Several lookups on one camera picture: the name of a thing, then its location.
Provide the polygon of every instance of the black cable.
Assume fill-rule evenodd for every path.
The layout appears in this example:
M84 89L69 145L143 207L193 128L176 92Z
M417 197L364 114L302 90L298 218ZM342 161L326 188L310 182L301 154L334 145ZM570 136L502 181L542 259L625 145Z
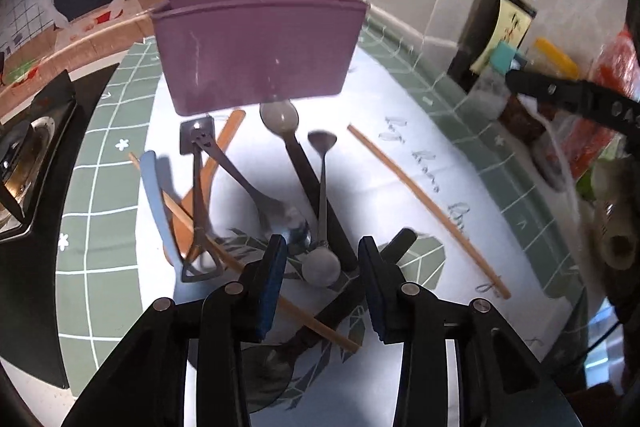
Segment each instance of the black cable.
M616 321L616 323L612 327L610 327L607 331L605 331L605 333L597 341L595 341L593 344L591 344L591 346L589 346L579 356L575 357L573 360L571 360L571 362L565 363L559 369L554 371L554 376L558 375L558 373L560 373L561 371L564 371L568 367L571 367L575 363L582 362L582 360L584 360L591 351L593 351L601 343L606 341L610 337L611 333L613 333L620 324L621 324L620 321Z

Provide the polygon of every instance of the soy sauce bottle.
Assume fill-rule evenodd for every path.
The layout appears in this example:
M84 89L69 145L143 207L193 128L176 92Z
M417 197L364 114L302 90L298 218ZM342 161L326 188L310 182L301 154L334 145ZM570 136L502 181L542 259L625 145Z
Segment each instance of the soy sauce bottle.
M469 92L498 42L517 48L538 13L535 0L480 0L478 10L451 61L449 76Z

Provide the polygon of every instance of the purple bin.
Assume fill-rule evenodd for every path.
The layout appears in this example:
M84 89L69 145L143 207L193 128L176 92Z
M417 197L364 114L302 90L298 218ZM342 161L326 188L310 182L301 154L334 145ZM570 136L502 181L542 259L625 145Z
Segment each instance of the purple bin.
M366 10L361 0L166 0L151 19L176 112L339 93Z

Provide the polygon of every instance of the chopstick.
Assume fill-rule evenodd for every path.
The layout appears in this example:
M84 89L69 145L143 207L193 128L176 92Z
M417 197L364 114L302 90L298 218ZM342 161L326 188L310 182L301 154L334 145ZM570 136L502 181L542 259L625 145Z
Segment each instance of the chopstick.
M466 253L469 254L469 257L475 261L475 263L480 267L480 269L484 272L484 274L489 277L489 280L495 285L498 292L505 299L511 298L511 292L502 282L498 274L494 271L493 268L487 263L482 254L476 250L471 242L460 232L458 227L453 224L453 222L447 217L447 215L431 200L424 191L418 187L418 185L399 168L396 163L385 155L378 147L376 147L373 142L371 142L363 133L358 131L353 125L349 124L347 129L353 134L356 139L364 145L373 155L378 158L384 165L386 165L397 177L398 179L406 185L409 190L412 191L414 196L420 200L424 206L431 212L431 214L436 217L436 219L441 222L444 227L449 231L449 233L460 243L462 248L465 249Z
M138 158L135 157L132 153L129 153L129 159L136 166L136 169L140 170L140 163ZM191 232L193 232L193 219L189 214L187 214L178 203L172 200L171 196L169 196L164 190L162 191L162 197L164 198L164 204L167 208L174 214L175 217L180 219L182 224L187 227ZM229 254L222 246L215 242L212 237L208 237L208 239L212 242L216 253L220 256L220 259L224 261L224 263L231 268L233 271L237 273L242 273L244 269L244 265L238 261L235 257ZM284 298L282 295L278 297L278 306L286 311L293 318L296 318L302 325L306 326L310 330L315 331L318 335L322 336L322 338L327 339L331 343L337 344L342 349L346 349L350 353L356 353L358 349L360 349L360 345L353 342L352 340L344 337L337 331L332 330L332 328L322 324L322 322L318 321L313 315L305 312L303 309L297 307L293 302L289 301L289 299Z
M223 151L229 147L231 140L233 140L236 132L238 132L238 128L244 120L246 113L242 109L235 109L228 120L225 123L225 126L220 131L220 135L217 138L218 147ZM218 170L218 162L216 162L213 158L208 158L207 162L204 164L202 171L200 172L200 183L202 184L202 197L204 199L205 206L209 208L209 198L211 195L211 184L213 182L213 176L216 174ZM193 187L187 192L185 197L182 198L180 202L180 206L187 212L187 214L193 214ZM174 235L175 242L178 245L178 251L180 253L187 252L193 241L193 230L187 229L183 225L183 223L178 219L177 216L174 216L172 219L172 225L174 226ZM195 259L188 259L190 263L193 263Z

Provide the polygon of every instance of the yellow bottle label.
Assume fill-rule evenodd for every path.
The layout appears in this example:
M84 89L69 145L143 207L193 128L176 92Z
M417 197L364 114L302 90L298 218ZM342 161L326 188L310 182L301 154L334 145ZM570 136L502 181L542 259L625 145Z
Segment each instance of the yellow bottle label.
M533 18L528 13L511 1L500 0L500 12L498 13L498 21L495 23L494 34L478 60L469 69L475 74L480 74L489 63L491 53L500 41L517 48L531 26L532 20Z

